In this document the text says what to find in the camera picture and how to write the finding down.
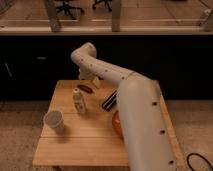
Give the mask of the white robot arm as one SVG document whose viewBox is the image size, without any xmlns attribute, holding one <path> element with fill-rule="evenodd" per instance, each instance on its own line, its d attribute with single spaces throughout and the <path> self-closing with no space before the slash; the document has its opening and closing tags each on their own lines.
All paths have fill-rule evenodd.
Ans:
<svg viewBox="0 0 213 171">
<path fill-rule="evenodd" d="M 160 107 L 157 83 L 136 71 L 96 58 L 92 43 L 71 53 L 71 60 L 86 72 L 117 87 L 117 108 L 131 171 L 176 171 L 168 131 Z"/>
</svg>

